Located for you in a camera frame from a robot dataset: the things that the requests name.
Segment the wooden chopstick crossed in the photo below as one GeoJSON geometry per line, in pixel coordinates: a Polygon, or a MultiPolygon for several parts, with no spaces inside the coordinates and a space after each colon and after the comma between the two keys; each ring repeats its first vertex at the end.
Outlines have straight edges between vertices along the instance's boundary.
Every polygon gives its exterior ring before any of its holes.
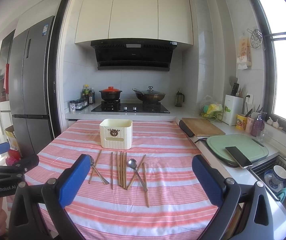
{"type": "Polygon", "coordinates": [[[127,166],[129,168],[131,168],[134,171],[134,175],[132,176],[129,185],[127,186],[127,190],[131,187],[132,183],[134,182],[134,179],[137,177],[144,189],[145,192],[147,192],[147,186],[146,183],[142,180],[141,176],[138,173],[138,170],[140,169],[140,167],[142,166],[144,160],[146,158],[146,155],[143,156],[140,165],[137,165],[137,161],[135,159],[129,159],[129,161],[127,162],[127,166]]]}

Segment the black smartphone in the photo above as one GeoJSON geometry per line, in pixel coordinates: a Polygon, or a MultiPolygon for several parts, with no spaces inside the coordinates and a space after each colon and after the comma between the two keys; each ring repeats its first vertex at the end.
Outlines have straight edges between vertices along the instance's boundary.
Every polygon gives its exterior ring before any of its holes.
{"type": "Polygon", "coordinates": [[[253,165],[253,163],[236,146],[226,147],[225,149],[241,168],[248,168],[253,165]]]}

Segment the wooden cutting board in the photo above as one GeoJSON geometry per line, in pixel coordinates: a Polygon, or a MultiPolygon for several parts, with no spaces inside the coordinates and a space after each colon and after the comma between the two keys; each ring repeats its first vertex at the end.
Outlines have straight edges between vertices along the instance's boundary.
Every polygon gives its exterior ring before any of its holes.
{"type": "Polygon", "coordinates": [[[193,131],[196,137],[225,135],[225,133],[206,119],[182,118],[183,122],[193,131]]]}

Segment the pink striped tablecloth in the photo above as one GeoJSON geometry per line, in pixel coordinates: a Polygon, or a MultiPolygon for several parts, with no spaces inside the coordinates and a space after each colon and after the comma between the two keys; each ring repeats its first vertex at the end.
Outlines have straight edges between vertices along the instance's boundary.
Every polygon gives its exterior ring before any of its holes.
{"type": "MultiPolygon", "coordinates": [[[[136,177],[131,187],[118,186],[116,152],[100,143],[99,121],[79,120],[39,153],[39,165],[26,173],[29,185],[57,178],[81,154],[91,155],[98,175],[86,176],[68,215],[86,239],[197,239],[217,212],[192,170],[198,148],[175,122],[137,121],[132,124],[128,159],[144,155],[150,207],[136,177]],[[111,152],[114,189],[111,189],[111,152]]],[[[139,169],[144,178],[143,167],[139,169]]],[[[127,186],[134,171],[127,169],[127,186]]]]}

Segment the blue white bowl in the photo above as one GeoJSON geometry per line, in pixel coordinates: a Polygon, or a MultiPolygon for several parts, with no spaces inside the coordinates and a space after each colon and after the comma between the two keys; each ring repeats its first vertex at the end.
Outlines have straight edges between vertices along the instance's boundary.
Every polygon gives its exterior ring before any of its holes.
{"type": "Polygon", "coordinates": [[[280,165],[274,165],[264,172],[263,180],[274,193],[278,193],[286,188],[286,170],[280,165]]]}

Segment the pink cup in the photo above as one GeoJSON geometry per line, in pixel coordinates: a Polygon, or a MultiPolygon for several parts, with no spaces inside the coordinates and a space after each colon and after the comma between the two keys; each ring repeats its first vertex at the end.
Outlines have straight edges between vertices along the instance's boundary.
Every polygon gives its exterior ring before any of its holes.
{"type": "Polygon", "coordinates": [[[245,131],[247,133],[251,133],[252,129],[253,129],[253,125],[254,125],[255,119],[251,118],[251,117],[247,117],[247,123],[246,123],[246,129],[245,131]]]}

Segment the black tray under board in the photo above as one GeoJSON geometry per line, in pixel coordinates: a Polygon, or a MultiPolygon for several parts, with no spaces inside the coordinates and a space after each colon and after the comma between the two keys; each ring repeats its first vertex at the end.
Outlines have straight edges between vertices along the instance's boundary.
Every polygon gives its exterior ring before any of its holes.
{"type": "Polygon", "coordinates": [[[183,120],[179,121],[179,127],[189,138],[192,138],[195,136],[193,131],[189,129],[189,127],[183,122],[183,120]]]}

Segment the yellow cup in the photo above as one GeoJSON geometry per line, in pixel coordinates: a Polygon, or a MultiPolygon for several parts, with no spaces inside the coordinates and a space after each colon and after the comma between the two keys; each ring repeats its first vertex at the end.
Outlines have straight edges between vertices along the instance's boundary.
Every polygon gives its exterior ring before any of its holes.
{"type": "Polygon", "coordinates": [[[236,128],[245,130],[247,125],[247,117],[244,114],[238,114],[236,118],[236,128]]]}

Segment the bag with yellow green items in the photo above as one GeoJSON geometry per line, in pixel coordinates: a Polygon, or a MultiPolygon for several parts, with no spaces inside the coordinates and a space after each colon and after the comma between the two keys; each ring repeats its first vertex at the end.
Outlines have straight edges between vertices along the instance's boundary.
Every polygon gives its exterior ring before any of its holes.
{"type": "Polygon", "coordinates": [[[200,103],[200,115],[203,118],[222,121],[223,106],[215,102],[211,96],[207,95],[200,103]]]}

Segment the purple soap bottle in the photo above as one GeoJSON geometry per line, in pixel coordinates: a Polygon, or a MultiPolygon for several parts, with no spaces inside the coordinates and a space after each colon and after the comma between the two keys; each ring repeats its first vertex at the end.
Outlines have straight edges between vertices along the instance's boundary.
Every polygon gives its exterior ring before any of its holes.
{"type": "Polygon", "coordinates": [[[257,118],[254,121],[252,130],[251,130],[251,135],[254,137],[257,137],[257,134],[259,131],[264,129],[264,117],[265,117],[264,112],[260,112],[257,116],[257,118]]]}

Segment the cream utensil holder box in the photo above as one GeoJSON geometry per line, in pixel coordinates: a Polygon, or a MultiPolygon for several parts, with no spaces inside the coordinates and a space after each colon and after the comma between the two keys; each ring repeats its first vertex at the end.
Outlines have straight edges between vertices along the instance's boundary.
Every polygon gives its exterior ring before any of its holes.
{"type": "Polygon", "coordinates": [[[99,132],[103,148],[129,150],[132,146],[132,120],[104,119],[99,132]]]}

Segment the white knife block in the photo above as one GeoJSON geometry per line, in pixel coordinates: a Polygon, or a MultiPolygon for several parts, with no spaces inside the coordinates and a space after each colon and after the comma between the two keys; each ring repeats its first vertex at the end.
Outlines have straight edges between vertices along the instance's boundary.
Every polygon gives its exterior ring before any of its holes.
{"type": "Polygon", "coordinates": [[[222,121],[229,126],[236,125],[237,115],[242,113],[243,98],[226,95],[222,121]]]}

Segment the dark glass kettle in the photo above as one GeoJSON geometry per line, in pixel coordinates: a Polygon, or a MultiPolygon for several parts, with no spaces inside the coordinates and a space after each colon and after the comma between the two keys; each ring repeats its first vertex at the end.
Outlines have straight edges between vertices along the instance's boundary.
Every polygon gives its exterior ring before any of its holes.
{"type": "Polygon", "coordinates": [[[182,107],[183,103],[185,101],[185,96],[182,92],[177,91],[176,93],[176,100],[175,100],[175,106],[176,107],[182,107]]]}

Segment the black gas stove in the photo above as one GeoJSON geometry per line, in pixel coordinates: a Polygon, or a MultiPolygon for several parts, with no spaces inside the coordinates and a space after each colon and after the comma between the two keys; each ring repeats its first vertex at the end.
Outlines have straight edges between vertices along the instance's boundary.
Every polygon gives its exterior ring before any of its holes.
{"type": "Polygon", "coordinates": [[[92,112],[132,112],[132,113],[164,113],[170,114],[160,102],[158,103],[122,103],[121,100],[102,101],[92,112]]]}

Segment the sauce bottles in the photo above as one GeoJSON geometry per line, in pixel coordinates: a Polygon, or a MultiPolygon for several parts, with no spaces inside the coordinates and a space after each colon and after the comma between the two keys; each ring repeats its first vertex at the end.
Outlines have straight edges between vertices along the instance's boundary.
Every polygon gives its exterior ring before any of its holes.
{"type": "Polygon", "coordinates": [[[95,103],[95,91],[89,85],[83,85],[82,89],[82,98],[87,100],[88,105],[92,105],[95,103]]]}

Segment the grey refrigerator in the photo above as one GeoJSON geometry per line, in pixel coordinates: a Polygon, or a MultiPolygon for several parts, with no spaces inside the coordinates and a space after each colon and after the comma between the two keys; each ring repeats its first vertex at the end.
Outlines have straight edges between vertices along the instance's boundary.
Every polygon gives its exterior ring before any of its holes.
{"type": "Polygon", "coordinates": [[[22,157],[38,154],[53,133],[47,103],[47,55],[50,16],[23,31],[12,42],[9,61],[9,101],[14,134],[22,157]]]}

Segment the black pot red lid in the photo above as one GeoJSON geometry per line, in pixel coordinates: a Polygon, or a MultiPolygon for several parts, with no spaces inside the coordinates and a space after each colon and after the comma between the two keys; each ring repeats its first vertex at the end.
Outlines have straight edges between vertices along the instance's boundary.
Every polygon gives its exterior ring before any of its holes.
{"type": "Polygon", "coordinates": [[[100,96],[104,101],[117,101],[120,99],[121,90],[109,86],[106,89],[100,90],[100,96]]]}

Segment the black wok glass lid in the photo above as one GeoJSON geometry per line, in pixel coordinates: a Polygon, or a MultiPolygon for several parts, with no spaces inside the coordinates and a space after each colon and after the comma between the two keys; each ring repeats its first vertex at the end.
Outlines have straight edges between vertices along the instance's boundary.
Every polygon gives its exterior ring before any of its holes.
{"type": "Polygon", "coordinates": [[[153,89],[153,86],[149,86],[147,90],[141,91],[133,88],[136,97],[144,103],[156,104],[165,98],[165,93],[158,92],[153,89]]]}

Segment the hanging paper bag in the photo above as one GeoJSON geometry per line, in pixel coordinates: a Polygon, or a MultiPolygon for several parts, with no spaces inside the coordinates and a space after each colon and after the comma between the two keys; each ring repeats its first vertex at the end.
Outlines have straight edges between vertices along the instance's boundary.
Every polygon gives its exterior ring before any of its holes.
{"type": "Polygon", "coordinates": [[[250,39],[245,33],[238,40],[236,64],[239,70],[252,66],[250,39]]]}

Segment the black range hood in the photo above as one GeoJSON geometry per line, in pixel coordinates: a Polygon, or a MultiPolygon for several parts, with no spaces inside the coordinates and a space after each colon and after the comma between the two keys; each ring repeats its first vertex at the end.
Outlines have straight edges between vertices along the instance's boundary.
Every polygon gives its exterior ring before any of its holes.
{"type": "Polygon", "coordinates": [[[157,70],[168,72],[178,43],[149,38],[91,41],[99,70],[157,70]]]}

